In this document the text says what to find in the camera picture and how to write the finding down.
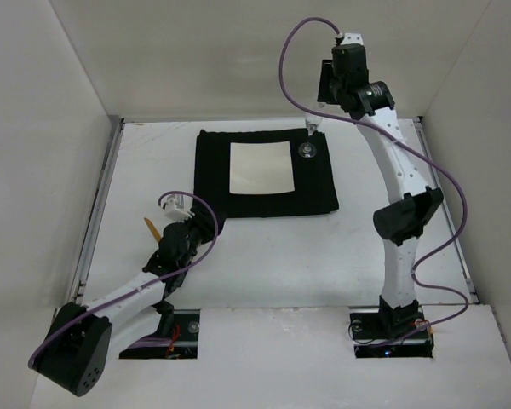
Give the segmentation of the clear wine glass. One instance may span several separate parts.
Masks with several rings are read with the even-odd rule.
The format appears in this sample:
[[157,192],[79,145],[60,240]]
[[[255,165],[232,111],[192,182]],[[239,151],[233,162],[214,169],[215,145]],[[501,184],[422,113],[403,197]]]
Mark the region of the clear wine glass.
[[307,139],[298,147],[298,153],[303,158],[313,158],[317,154],[317,148],[312,143],[312,137],[319,130],[323,118],[319,115],[305,113],[304,119],[307,130]]

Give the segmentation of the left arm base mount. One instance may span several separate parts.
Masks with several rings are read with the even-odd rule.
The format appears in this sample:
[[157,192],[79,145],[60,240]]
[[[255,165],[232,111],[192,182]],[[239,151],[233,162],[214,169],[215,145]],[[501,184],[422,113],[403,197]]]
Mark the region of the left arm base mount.
[[118,355],[120,360],[194,360],[198,357],[200,311],[175,310],[157,328]]

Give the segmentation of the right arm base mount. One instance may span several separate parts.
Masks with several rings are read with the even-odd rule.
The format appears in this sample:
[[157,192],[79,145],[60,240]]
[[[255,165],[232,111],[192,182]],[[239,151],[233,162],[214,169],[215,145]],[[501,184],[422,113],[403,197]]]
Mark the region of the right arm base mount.
[[399,335],[388,335],[377,309],[355,309],[347,332],[357,359],[432,358],[434,338],[419,312]]

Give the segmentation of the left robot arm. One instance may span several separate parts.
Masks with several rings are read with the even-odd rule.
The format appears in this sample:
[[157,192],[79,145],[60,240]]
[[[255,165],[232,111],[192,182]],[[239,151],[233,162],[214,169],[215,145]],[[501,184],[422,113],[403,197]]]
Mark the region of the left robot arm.
[[219,212],[200,198],[194,203],[180,221],[164,228],[158,248],[133,279],[93,302],[61,307],[28,368],[81,397],[103,374],[112,339],[125,324],[148,312],[161,331],[171,312],[167,298],[204,260],[199,247],[213,249],[223,229]]

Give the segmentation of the black cloth placemat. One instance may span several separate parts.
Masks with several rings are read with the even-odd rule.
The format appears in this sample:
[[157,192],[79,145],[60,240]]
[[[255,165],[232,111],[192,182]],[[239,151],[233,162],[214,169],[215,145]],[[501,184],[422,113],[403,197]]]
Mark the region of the black cloth placemat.
[[[307,139],[304,129],[256,132],[210,132],[197,136],[194,168],[194,194],[204,199],[220,220],[320,216],[339,210],[330,154],[325,134],[317,132],[312,143],[313,158],[303,158],[298,147]],[[230,145],[232,143],[290,144],[295,191],[271,195],[229,193]]]

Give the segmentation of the square white plate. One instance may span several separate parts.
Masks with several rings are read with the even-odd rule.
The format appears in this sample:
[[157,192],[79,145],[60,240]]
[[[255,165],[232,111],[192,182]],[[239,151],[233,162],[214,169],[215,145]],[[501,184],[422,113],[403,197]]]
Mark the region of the square white plate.
[[230,145],[229,193],[271,195],[294,191],[289,142]]

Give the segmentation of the gold knife green handle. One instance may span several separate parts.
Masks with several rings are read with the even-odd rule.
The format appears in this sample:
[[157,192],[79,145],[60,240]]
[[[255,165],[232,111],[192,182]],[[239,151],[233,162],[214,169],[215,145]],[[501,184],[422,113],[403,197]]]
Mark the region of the gold knife green handle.
[[153,238],[155,239],[155,241],[157,243],[159,243],[159,241],[161,240],[162,238],[162,235],[161,233],[158,231],[158,229],[156,228],[156,226],[153,224],[153,222],[147,218],[147,217],[144,217],[143,218],[144,220],[144,223],[146,224],[147,228],[149,229],[151,235],[153,236]]

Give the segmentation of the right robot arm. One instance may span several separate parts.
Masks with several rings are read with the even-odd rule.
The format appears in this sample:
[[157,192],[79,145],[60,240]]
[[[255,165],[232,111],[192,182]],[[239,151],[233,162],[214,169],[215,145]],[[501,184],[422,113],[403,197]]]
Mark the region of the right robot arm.
[[322,64],[318,101],[338,105],[356,121],[387,190],[388,206],[373,214],[385,252],[378,316],[386,337],[396,338],[420,317],[411,270],[423,229],[440,207],[443,193],[428,185],[402,149],[405,138],[394,99],[384,82],[369,80],[360,36],[345,36],[331,54]]

